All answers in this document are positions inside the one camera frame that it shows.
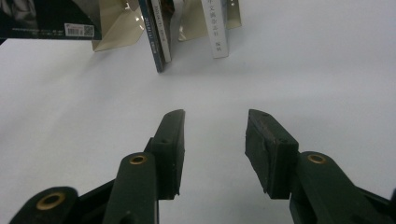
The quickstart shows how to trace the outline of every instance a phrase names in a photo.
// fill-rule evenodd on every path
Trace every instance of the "book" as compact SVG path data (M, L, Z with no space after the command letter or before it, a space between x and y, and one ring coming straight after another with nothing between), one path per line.
M0 0L0 38L101 39L99 3Z
M205 23L209 35L213 58L229 55L227 42L227 1L202 0Z
M140 10L142 11L146 31L148 33L148 42L151 47L157 72L161 73L164 69L163 49L160 44L160 38L155 23L154 12L152 10L151 0L139 0Z
M151 0L151 4L163 48L163 57L166 63L170 63L172 61L170 26L175 5L173 0Z

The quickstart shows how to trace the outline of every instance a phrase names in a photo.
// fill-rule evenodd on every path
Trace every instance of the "white table surface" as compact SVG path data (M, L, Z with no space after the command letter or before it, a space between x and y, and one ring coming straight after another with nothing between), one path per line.
M41 190L79 194L116 176L169 111L186 110L181 195L161 223L292 223L244 154L248 110L272 114L300 151L332 157L359 187L396 187L396 2L240 1L230 56L179 43L158 75L143 34L92 52L83 41L0 46L0 223ZM177 15L180 14L177 1Z

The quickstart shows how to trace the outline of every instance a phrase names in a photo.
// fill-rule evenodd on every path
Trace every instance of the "book spine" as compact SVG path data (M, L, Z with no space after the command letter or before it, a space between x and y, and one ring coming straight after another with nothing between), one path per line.
M210 39L213 58L227 57L227 1L202 0L207 32Z
M139 5L145 22L146 31L148 33L148 42L151 47L152 56L154 57L157 72L161 73L163 71L163 58L161 55L161 47L158 43L158 34L155 27L155 20L152 15L150 0L139 0Z
M152 9L154 11L155 21L157 23L158 34L161 40L161 46L163 47L163 56L165 58L166 63L170 63L172 61L171 51L169 48L169 41L166 36L165 24L163 19L163 8L161 6L161 0L151 0Z

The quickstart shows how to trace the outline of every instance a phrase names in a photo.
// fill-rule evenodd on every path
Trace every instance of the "brass screw hole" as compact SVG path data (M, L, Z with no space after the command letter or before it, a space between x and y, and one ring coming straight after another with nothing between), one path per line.
M54 192L42 198L35 207L38 210L50 210L61 204L66 196L63 192Z
M324 158L318 154L311 154L308 156L308 159L316 164L326 163L326 158Z
M140 164L146 162L147 159L148 159L148 158L145 157L145 156L135 156L135 157L132 157L132 158L129 160L129 162L130 162L131 164L133 164L133 165L140 165Z

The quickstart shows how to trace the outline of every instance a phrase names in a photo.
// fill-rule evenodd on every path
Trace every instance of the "white book spine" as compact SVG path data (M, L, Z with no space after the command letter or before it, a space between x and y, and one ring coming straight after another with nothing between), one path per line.
M227 57L227 0L202 0L202 7L213 58Z
M165 26L163 24L163 12L161 7L161 0L151 0L152 9L154 12L155 22L157 23L158 34L160 35L161 46L163 47L163 57L166 63L172 61L170 40L166 36Z

